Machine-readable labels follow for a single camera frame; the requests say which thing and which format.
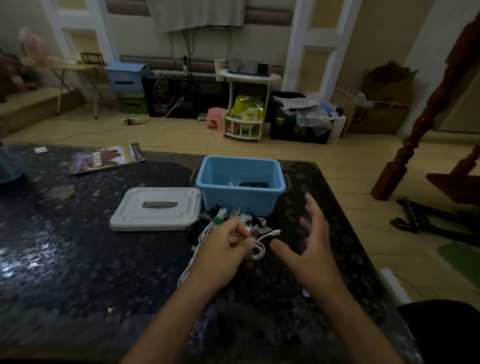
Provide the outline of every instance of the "small white shelf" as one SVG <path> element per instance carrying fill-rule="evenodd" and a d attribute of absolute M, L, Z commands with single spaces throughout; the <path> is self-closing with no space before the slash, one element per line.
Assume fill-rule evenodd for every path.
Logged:
<path fill-rule="evenodd" d="M 228 103 L 228 111 L 223 116 L 223 119 L 224 119 L 223 120 L 223 136 L 231 136 L 232 138 L 243 139 L 243 140 L 256 140 L 260 143 L 262 141 L 262 135 L 264 132 L 265 117 L 263 117 L 259 121 L 249 121 L 249 120 L 239 120 L 239 119 L 235 119 L 228 116 L 232 112 L 233 103 L 234 103 L 233 82 L 246 82 L 251 84 L 267 85 L 267 94 L 266 94 L 266 102 L 265 102 L 265 115 L 266 115 L 272 82 L 281 81 L 282 76 L 280 76 L 279 74 L 271 73 L 268 77 L 261 77 L 261 76 L 247 75 L 247 74 L 228 73 L 228 70 L 220 70 L 219 73 L 220 75 L 224 76 L 230 83 L 230 101 Z M 239 123 L 240 125 L 250 124 L 248 132 L 247 133 L 244 132 L 243 127 L 240 126 L 240 132 L 238 134 L 227 133 L 228 125 L 230 125 L 233 131 L 233 124 L 231 125 L 231 123 L 233 122 Z M 252 136 L 253 125 L 259 125 L 260 130 L 258 131 L 258 135 Z"/>

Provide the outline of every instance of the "forearm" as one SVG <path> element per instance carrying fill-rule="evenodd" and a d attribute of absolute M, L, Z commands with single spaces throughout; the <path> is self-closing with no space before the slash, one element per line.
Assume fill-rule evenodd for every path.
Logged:
<path fill-rule="evenodd" d="M 187 280 L 173 293 L 121 364 L 176 363 L 214 292 Z"/>
<path fill-rule="evenodd" d="M 343 283 L 327 294 L 315 292 L 313 297 L 343 343 L 352 363 L 404 364 Z"/>

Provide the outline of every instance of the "gray handle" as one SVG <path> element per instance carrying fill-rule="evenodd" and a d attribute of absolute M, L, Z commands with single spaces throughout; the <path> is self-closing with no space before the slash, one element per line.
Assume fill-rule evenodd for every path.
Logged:
<path fill-rule="evenodd" d="M 283 178 L 285 179 L 285 187 L 286 187 L 284 193 L 290 192 L 292 190 L 292 184 L 290 183 L 290 177 L 288 176 L 288 174 L 284 173 Z"/>
<path fill-rule="evenodd" d="M 197 186 L 197 183 L 195 182 L 197 176 L 198 176 L 198 167 L 195 167 L 193 169 L 192 175 L 190 176 L 190 186 L 191 187 L 196 187 Z"/>

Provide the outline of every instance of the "plastic stool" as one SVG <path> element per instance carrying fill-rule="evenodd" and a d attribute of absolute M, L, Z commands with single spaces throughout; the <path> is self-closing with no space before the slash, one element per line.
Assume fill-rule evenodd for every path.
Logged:
<path fill-rule="evenodd" d="M 217 130 L 223 133 L 223 114 L 225 114 L 227 111 L 227 109 L 222 108 L 208 109 L 206 122 L 207 129 L 210 126 L 210 123 L 213 121 L 214 123 L 216 123 Z"/>

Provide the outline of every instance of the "person's left hand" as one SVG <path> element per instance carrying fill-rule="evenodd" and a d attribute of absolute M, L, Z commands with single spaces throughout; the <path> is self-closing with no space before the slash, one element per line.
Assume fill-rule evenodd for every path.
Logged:
<path fill-rule="evenodd" d="M 231 235 L 238 233 L 243 240 Z M 237 273 L 243 258 L 252 251 L 255 238 L 239 218 L 231 218 L 205 237 L 190 267 L 187 280 L 194 280 L 213 293 L 225 287 Z"/>

